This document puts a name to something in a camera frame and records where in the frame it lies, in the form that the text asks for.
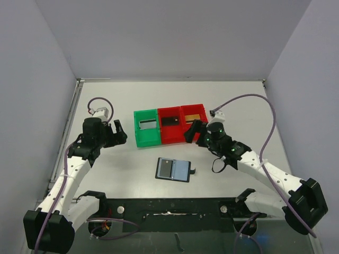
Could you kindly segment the black VIP credit card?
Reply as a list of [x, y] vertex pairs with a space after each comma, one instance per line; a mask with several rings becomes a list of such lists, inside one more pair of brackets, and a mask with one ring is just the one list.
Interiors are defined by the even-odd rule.
[[159, 168], [159, 176], [170, 178], [172, 175], [172, 160], [162, 159]]

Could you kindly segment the green plastic bin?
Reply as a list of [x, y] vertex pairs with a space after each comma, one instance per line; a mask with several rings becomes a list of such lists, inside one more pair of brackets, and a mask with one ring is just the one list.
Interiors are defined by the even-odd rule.
[[[160, 126], [157, 109], [134, 111], [135, 138], [138, 148], [161, 145]], [[157, 121], [156, 129], [140, 130], [139, 122], [141, 120], [155, 119]]]

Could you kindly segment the silver credit card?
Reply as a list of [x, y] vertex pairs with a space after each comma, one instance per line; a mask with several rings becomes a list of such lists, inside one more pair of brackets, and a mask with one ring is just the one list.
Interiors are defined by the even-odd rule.
[[141, 120], [139, 122], [139, 128], [140, 128], [140, 130], [156, 129], [157, 128], [157, 121], [155, 119]]

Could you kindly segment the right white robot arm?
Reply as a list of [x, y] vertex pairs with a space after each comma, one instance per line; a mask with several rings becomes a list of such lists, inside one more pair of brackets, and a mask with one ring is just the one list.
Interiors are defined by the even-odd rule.
[[225, 166], [231, 166], [255, 178], [277, 192], [277, 196], [261, 195], [247, 189], [238, 196], [238, 201], [253, 213], [262, 213], [285, 218], [300, 234], [314, 235], [313, 228], [328, 212], [328, 207], [319, 182], [303, 180], [272, 165], [249, 146], [227, 135], [221, 122], [206, 123], [194, 120], [184, 133], [187, 143], [207, 148]]

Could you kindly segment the gold credit card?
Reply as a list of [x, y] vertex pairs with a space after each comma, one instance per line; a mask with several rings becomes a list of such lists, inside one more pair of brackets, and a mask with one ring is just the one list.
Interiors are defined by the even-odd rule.
[[187, 114], [184, 116], [186, 124], [192, 124], [195, 120], [201, 120], [200, 114]]

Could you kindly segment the middle red plastic bin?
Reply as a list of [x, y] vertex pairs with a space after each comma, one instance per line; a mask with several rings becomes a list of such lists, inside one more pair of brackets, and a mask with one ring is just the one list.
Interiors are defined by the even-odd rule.
[[158, 118], [162, 144], [179, 143], [181, 135], [180, 124], [175, 126], [162, 126], [161, 118], [167, 116], [178, 116], [180, 120], [180, 107], [179, 106], [164, 107], [158, 109]]

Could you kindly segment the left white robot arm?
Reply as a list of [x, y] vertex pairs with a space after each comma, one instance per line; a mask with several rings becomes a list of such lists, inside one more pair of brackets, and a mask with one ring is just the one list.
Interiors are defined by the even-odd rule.
[[125, 144], [127, 134], [119, 120], [113, 124], [100, 117], [83, 122], [83, 132], [66, 149], [64, 169], [46, 198], [23, 218], [28, 248], [34, 252], [67, 253], [75, 232], [91, 216], [105, 216], [109, 207], [106, 194], [88, 190], [82, 199], [71, 205], [84, 179], [103, 148]]

